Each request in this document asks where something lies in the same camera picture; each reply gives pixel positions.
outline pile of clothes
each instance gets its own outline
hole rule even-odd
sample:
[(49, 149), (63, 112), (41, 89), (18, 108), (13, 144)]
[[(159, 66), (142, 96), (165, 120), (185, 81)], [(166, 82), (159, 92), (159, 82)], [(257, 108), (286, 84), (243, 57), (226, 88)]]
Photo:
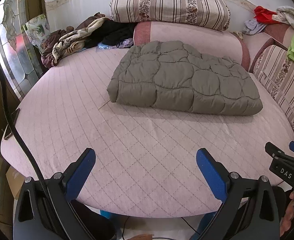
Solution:
[(254, 12), (254, 19), (245, 21), (244, 34), (260, 33), (268, 24), (285, 23), (294, 28), (294, 8), (290, 6), (279, 6), (276, 12), (257, 6)]
[(75, 52), (102, 44), (111, 48), (125, 48), (133, 45), (133, 32), (137, 23), (118, 23), (96, 13), (82, 22), (75, 30), (68, 26), (58, 30), (45, 40), (45, 51), (41, 56), (47, 68), (56, 66), (59, 61)]

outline screw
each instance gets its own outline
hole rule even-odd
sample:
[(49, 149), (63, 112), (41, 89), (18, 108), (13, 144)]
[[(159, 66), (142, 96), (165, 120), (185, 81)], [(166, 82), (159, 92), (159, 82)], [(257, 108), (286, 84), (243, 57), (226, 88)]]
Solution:
[(25, 182), (26, 182), (26, 183), (31, 182), (31, 177), (27, 177), (27, 178), (25, 178)]
[(62, 176), (62, 173), (61, 172), (56, 172), (54, 175), (53, 175), (53, 178), (54, 179), (60, 179)]
[(239, 174), (237, 172), (232, 172), (230, 174), (230, 176), (233, 178), (233, 179), (238, 179), (239, 178)]
[(268, 181), (268, 178), (266, 176), (261, 176), (261, 179), (263, 182), (267, 182)]

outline cardboard box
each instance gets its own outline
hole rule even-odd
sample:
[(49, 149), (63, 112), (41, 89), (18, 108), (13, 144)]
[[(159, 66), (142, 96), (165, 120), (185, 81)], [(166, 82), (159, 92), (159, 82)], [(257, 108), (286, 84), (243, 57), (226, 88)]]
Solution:
[(18, 199), (25, 176), (10, 166), (6, 173), (6, 177), (13, 197)]

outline red cloth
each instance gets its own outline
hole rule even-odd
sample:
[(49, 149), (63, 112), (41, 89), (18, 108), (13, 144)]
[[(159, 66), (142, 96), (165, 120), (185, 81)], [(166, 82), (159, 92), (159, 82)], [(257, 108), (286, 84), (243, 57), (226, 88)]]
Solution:
[(281, 23), (281, 22), (278, 22), (278, 21), (274, 21), (272, 19), (272, 16), (274, 14), (277, 14), (276, 12), (273, 12), (273, 11), (270, 11), (270, 10), (267, 10), (261, 6), (257, 6), (254, 10), (255, 12), (255, 17), (257, 22), (260, 22), (260, 23), (265, 23), (265, 24), (275, 24), (275, 23)]

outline gray quilt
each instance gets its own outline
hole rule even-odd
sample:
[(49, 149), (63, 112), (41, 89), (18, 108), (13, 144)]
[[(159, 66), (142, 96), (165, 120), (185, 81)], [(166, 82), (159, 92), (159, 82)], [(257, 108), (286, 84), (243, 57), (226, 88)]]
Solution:
[(131, 47), (107, 91), (111, 102), (200, 114), (253, 115), (263, 108), (242, 66), (181, 41)]

